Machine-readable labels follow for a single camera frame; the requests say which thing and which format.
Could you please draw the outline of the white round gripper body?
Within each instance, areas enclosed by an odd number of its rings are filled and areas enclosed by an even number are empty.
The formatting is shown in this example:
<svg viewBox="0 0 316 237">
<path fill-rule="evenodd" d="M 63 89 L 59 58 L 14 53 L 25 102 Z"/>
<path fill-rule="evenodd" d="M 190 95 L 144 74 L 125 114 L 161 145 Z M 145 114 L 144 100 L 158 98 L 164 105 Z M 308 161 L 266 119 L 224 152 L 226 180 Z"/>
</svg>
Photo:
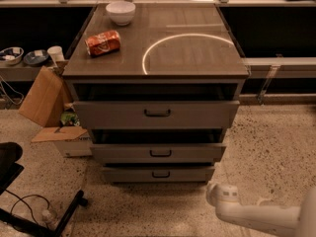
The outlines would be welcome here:
<svg viewBox="0 0 316 237">
<path fill-rule="evenodd" d="M 214 207 L 224 202 L 238 202 L 238 188 L 228 184 L 209 183 L 206 188 L 206 200 Z"/>
</svg>

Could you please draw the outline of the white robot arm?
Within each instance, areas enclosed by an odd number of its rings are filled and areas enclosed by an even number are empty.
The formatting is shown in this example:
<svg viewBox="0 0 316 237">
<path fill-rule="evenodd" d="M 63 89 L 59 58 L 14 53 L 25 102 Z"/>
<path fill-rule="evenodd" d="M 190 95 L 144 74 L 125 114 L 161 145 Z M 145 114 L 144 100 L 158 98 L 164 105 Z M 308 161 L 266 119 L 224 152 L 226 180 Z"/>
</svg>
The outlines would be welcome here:
<svg viewBox="0 0 316 237">
<path fill-rule="evenodd" d="M 315 187 L 301 206 L 242 205 L 236 186 L 220 184 L 207 186 L 206 200 L 224 222 L 277 237 L 316 237 Z"/>
</svg>

